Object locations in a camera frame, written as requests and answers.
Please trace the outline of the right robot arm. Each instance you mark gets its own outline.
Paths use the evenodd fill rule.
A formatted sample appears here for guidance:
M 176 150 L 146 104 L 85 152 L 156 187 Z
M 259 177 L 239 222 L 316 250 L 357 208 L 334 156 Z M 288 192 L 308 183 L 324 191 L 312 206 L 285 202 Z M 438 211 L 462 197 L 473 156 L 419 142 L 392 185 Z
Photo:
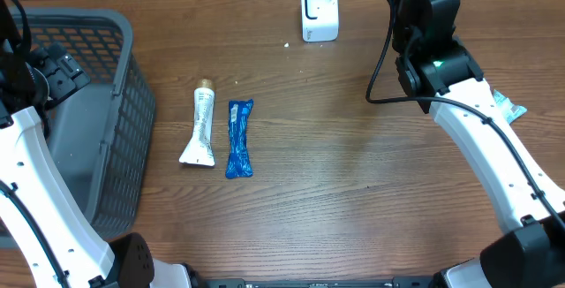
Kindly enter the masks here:
M 459 147 L 492 203 L 501 237 L 478 257 L 434 274 L 433 287 L 555 287 L 564 281 L 564 192 L 502 115 L 455 35 L 460 0 L 386 0 L 386 49 L 403 99 Z

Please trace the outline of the blue snack packet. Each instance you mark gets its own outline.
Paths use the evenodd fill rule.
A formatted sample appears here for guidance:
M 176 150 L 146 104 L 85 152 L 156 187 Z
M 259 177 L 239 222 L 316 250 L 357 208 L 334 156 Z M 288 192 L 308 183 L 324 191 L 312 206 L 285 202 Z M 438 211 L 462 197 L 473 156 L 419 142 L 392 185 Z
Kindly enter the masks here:
M 253 105 L 253 99 L 230 101 L 229 103 L 230 154 L 226 167 L 226 178 L 249 178 L 253 175 L 246 134 Z

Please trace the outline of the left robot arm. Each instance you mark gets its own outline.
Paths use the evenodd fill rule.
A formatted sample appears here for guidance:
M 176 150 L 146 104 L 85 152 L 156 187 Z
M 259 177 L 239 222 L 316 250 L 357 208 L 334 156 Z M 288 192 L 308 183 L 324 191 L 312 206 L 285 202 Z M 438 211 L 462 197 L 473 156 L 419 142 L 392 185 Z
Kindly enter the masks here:
M 155 98 L 111 10 L 1 0 L 1 220 L 39 287 L 197 287 L 130 228 Z

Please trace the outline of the white tube with gold cap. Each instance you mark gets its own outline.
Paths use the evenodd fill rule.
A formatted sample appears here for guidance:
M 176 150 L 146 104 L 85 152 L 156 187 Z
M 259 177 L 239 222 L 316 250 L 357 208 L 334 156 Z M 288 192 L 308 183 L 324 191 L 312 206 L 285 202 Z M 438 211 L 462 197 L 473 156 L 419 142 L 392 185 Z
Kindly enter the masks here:
M 215 85 L 212 80 L 201 79 L 194 90 L 194 117 L 192 137 L 179 162 L 206 167 L 215 166 L 211 147 L 211 133 L 215 107 Z

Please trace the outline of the teal white snack packet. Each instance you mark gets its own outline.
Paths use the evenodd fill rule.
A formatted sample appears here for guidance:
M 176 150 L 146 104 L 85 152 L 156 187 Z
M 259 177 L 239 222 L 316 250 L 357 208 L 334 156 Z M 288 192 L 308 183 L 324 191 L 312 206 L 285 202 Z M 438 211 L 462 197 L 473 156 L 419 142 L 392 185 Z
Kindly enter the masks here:
M 493 99 L 497 108 L 509 124 L 516 121 L 527 112 L 524 106 L 512 103 L 507 96 L 496 89 L 493 91 Z

